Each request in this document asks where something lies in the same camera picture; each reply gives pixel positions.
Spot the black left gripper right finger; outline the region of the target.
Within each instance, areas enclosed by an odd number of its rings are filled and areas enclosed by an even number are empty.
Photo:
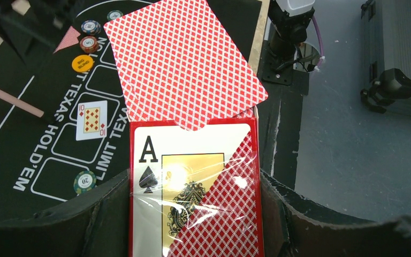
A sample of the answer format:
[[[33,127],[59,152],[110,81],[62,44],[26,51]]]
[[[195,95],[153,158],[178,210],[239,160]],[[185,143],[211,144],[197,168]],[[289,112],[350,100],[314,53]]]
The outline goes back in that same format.
[[[322,206],[260,173],[265,256],[411,256],[411,215],[376,222]]]

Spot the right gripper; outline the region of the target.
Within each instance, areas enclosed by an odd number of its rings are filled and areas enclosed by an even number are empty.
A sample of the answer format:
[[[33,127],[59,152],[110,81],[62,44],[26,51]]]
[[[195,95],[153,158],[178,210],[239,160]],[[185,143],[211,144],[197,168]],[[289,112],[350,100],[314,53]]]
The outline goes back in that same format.
[[[28,14],[0,1],[0,37],[27,67],[42,67],[83,10],[84,1],[29,1]]]

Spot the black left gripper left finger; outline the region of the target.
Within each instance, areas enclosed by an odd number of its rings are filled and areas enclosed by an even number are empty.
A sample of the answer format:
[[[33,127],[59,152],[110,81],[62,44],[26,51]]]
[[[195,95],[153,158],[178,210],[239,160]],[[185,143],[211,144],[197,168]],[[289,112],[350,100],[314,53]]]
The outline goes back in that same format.
[[[0,221],[0,256],[128,256],[128,170],[26,220]]]

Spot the playing card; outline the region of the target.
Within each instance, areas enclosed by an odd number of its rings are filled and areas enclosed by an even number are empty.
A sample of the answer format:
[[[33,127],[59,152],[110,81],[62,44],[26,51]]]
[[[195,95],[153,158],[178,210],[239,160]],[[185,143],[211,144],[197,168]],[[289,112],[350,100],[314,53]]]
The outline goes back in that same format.
[[[159,1],[103,28],[131,122],[196,131],[268,98],[206,1]]]
[[[70,46],[76,45],[79,43],[78,37],[81,35],[80,32],[78,32],[73,26],[70,26],[69,29],[67,30],[66,34],[62,38],[61,42],[55,49],[54,53],[68,48]]]

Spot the single green poker chip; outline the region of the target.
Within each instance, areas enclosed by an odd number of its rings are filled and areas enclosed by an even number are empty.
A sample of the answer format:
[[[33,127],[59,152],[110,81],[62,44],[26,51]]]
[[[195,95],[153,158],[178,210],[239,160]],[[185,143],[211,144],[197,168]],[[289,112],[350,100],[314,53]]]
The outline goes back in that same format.
[[[92,171],[82,171],[74,179],[73,189],[76,194],[83,194],[96,186],[96,176]]]

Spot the yellow big blind button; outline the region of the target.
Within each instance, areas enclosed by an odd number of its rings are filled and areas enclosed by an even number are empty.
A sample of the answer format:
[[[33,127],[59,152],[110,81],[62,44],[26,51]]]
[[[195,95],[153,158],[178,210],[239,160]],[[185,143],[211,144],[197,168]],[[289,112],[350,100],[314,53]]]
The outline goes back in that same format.
[[[94,60],[89,55],[79,55],[73,59],[71,66],[75,72],[88,72],[94,66]]]

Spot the playing card deck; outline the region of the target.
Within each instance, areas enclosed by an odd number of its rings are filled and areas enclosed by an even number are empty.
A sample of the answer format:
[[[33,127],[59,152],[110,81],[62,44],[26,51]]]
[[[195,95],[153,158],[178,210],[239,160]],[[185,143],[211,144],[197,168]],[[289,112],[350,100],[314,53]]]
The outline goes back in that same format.
[[[131,123],[129,256],[263,256],[257,125]]]

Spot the ten of diamonds card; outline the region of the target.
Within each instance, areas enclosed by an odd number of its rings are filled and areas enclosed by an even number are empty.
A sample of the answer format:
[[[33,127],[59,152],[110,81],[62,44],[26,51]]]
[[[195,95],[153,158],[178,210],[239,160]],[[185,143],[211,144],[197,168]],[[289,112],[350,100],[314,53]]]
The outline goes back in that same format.
[[[105,138],[108,127],[107,101],[79,103],[76,126],[76,141]]]

